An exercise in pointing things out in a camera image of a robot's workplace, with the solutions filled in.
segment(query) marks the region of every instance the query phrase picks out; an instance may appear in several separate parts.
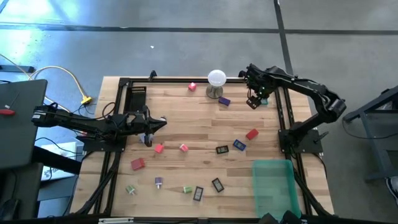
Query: green plastic bin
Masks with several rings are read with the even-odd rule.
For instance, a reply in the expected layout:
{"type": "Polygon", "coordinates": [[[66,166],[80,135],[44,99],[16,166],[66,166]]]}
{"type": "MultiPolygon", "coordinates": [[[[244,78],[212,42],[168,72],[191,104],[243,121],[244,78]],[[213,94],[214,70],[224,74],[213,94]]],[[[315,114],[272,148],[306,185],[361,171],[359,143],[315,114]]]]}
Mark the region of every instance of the green plastic bin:
{"type": "Polygon", "coordinates": [[[256,160],[253,162],[253,191],[259,218],[270,213],[281,220],[287,210],[301,217],[295,188],[292,161],[256,160]]]}

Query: white cable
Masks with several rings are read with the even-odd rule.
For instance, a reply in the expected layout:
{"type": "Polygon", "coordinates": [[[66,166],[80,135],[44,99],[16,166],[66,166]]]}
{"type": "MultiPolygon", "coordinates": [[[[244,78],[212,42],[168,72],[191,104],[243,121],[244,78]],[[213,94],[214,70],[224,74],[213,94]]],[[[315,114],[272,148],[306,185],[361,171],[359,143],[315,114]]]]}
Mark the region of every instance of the white cable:
{"type": "MultiPolygon", "coordinates": [[[[68,73],[70,76],[72,76],[72,78],[74,79],[77,87],[79,88],[79,91],[81,93],[81,95],[83,96],[83,99],[86,97],[83,90],[81,89],[81,86],[79,84],[79,82],[77,81],[76,77],[74,74],[72,74],[72,72],[69,72],[67,69],[59,67],[59,66],[46,66],[44,68],[38,69],[36,72],[32,73],[31,75],[28,75],[28,73],[26,73],[23,69],[21,69],[20,66],[18,66],[17,64],[15,64],[12,60],[8,59],[6,56],[4,56],[3,54],[0,54],[0,56],[2,56],[3,58],[5,58],[7,61],[11,62],[13,65],[15,65],[21,72],[23,72],[25,75],[27,75],[29,77],[29,80],[35,80],[35,75],[37,76],[41,71],[48,69],[48,68],[58,68],[63,70],[64,72],[68,73]]],[[[53,100],[51,100],[49,97],[47,97],[47,95],[44,97],[47,101],[54,103],[53,100]]],[[[70,112],[68,109],[66,109],[66,107],[58,104],[58,106],[64,110],[66,110],[67,112],[70,112]]]]}

